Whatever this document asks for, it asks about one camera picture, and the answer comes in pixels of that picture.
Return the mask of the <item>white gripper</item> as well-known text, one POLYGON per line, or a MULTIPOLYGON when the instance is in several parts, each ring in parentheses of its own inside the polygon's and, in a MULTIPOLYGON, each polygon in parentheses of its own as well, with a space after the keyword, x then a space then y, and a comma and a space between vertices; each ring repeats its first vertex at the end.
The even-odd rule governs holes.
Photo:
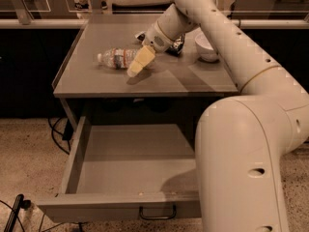
POLYGON ((175 30, 171 23, 156 21, 146 31, 142 47, 137 51, 126 73, 135 77, 155 58, 155 52, 166 51, 175 40, 175 30))

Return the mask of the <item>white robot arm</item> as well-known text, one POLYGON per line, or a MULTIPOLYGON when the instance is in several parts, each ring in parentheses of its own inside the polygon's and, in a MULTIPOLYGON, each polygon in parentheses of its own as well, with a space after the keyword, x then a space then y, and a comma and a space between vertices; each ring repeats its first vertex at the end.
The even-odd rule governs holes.
POLYGON ((210 105, 196 129, 203 231, 290 232, 280 159, 309 137, 309 94, 215 0, 174 0, 147 31, 127 73, 138 75, 194 27, 223 58, 239 90, 210 105))

